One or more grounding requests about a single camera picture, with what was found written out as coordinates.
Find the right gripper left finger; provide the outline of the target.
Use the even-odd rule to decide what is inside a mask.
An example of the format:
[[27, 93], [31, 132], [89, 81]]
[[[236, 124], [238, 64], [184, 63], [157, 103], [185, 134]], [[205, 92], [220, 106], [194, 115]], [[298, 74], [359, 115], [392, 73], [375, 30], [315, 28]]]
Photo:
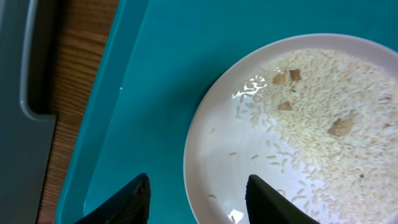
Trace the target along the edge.
[[150, 182], [141, 173], [76, 224], [147, 224]]

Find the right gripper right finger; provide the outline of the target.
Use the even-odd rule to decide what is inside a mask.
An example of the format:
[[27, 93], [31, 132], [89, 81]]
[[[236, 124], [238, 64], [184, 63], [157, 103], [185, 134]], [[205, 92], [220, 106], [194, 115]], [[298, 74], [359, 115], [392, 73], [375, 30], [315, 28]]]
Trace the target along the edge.
[[245, 201], [250, 224], [319, 224], [256, 174], [248, 178]]

